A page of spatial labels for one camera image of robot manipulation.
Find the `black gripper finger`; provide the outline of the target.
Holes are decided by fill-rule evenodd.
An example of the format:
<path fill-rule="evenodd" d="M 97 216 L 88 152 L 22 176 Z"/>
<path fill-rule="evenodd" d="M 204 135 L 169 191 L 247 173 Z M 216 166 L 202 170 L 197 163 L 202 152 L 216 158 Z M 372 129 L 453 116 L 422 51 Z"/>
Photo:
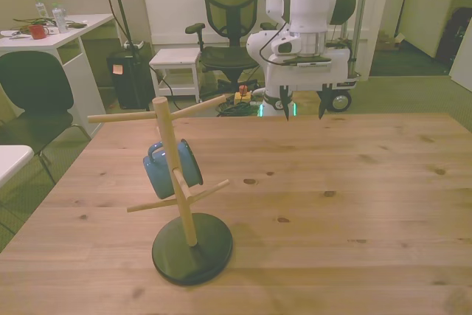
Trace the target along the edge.
<path fill-rule="evenodd" d="M 329 104 L 331 103 L 331 94 L 332 94 L 333 86 L 331 84 L 323 84 L 322 90 L 318 92 L 320 98 L 319 104 L 319 119 L 321 119 Z"/>
<path fill-rule="evenodd" d="M 285 117 L 289 120 L 290 117 L 290 104 L 292 103 L 292 91 L 289 86 L 280 86 L 280 101 L 282 103 L 282 109 Z"/>

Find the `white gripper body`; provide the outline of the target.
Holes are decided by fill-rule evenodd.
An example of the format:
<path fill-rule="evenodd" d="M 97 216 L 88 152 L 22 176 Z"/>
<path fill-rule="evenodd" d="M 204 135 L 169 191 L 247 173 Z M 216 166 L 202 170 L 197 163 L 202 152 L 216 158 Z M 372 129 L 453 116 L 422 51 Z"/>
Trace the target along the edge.
<path fill-rule="evenodd" d="M 323 84 L 343 83 L 348 79 L 349 49 L 326 49 L 322 55 L 328 62 L 295 63 L 280 66 L 268 63 L 266 84 L 269 86 L 301 86 L 320 90 Z"/>

